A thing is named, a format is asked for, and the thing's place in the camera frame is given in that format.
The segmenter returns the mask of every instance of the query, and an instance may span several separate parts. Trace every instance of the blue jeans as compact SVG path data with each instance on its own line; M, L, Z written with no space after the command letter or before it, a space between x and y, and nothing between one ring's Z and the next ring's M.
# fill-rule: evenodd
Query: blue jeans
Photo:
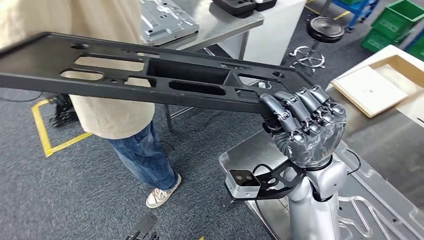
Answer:
M123 164L141 181L163 191L177 184L172 170L151 122L141 132L122 139L107 139Z

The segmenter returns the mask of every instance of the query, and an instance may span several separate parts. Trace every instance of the white sneaker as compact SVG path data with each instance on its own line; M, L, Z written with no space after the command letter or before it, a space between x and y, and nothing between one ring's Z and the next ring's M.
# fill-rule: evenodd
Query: white sneaker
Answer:
M146 199L146 205L148 208L150 209L155 209L159 206L161 206L162 204L164 204L172 195L172 193L174 193L175 190L177 190L178 186L180 186L181 184L181 176L179 174L178 175L178 180L176 181L175 186L169 190L169 191L163 191L160 190L159 188L155 188L147 197Z

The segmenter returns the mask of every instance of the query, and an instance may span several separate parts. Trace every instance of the black plastic panel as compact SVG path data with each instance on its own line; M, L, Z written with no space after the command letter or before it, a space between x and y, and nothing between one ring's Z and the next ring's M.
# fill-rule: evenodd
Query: black plastic panel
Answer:
M256 7L255 0L213 0L218 7L233 16L248 17Z
M82 56L144 63L144 68L127 71L75 64ZM103 77L82 80L61 76L69 70ZM290 93L311 86L288 67L57 33L39 34L0 51L2 88L268 113L259 98L254 98L275 90L247 86L239 76L277 82ZM147 79L152 87L124 84L129 77ZM250 97L239 96L238 91Z

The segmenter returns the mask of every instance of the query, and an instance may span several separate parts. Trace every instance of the metal stool base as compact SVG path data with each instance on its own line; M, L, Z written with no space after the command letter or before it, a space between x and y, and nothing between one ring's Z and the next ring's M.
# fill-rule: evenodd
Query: metal stool base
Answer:
M315 68L326 68L324 66L324 62L326 61L325 57L320 53L320 51L314 49L314 46L299 46L294 50L294 52L290 53L291 57L295 57L296 61L293 62L290 68L294 68L295 65L301 64L302 66L311 68L312 73L315 73Z

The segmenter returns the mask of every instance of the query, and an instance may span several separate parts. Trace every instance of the black cable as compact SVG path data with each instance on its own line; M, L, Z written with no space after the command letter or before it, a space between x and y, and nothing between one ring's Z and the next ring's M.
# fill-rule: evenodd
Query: black cable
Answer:
M272 168L270 168L270 166L268 166L268 165L266 165L266 164L264 164L264 163L261 163L261 164L259 164L259 165L257 165L257 166L255 166L254 167L254 169L253 169L253 175L255 175L255 172L256 172L256 170L258 170L258 168L259 167L265 167L265 168L267 168L269 171L271 171L272 170ZM270 223L265 219L265 217L264 217L264 213L262 213L262 209L259 207L259 203L258 203L258 200L255 200L254 201L254 203L256 204L256 208L257 208L257 211L259 212L259 215L260 215L260 218L262 218L262 220L263 220L263 222L265 223L265 226L269 229L269 231L271 232L271 234L274 236L274 238L276 238L276 239L278 239L278 240L280 240L280 238L279 238L279 236L277 235L277 233L274 231L274 229L271 227L271 225L270 225Z
M356 154L356 153L354 153L352 150L350 150L350 149L346 149L346 151L348 151L349 153L351 153L351 154L353 154L355 157L356 157L356 159L358 160L358 167L355 169L355 170L353 170L353 171L350 171L350 172L348 172L347 173L347 175L351 175L351 174L353 174L354 172L356 172L356 171L358 171L360 168L361 168L361 159L358 157L358 155Z
M211 121L213 119L215 119L217 116L219 116L219 115L221 115L223 113L224 113L224 111L221 111L220 113L217 113L217 114L213 115L211 118L209 118L209 120L206 121L206 123L204 124L203 128L201 128L201 129L194 129L194 130L186 131L186 132L183 132L183 133L177 135L176 138L175 138L175 140L174 140L174 142L177 141L183 135L186 135L186 134L189 134L189 133L194 133L194 132L203 132L204 130L206 130L209 127L209 124L211 123ZM165 144L169 145L172 148L172 150L175 151L174 146L172 144L170 144L169 142L167 142L167 141L160 140L160 141L155 141L155 143L165 143Z
M26 100L14 100L14 99L8 99L8 98L4 98L2 96L0 96L0 101L4 101L4 102L9 102L9 103L27 103L27 102L32 102L34 100L37 100L41 97L41 95L43 95L44 92L40 92L40 94L37 97L31 98L31 99L26 99Z

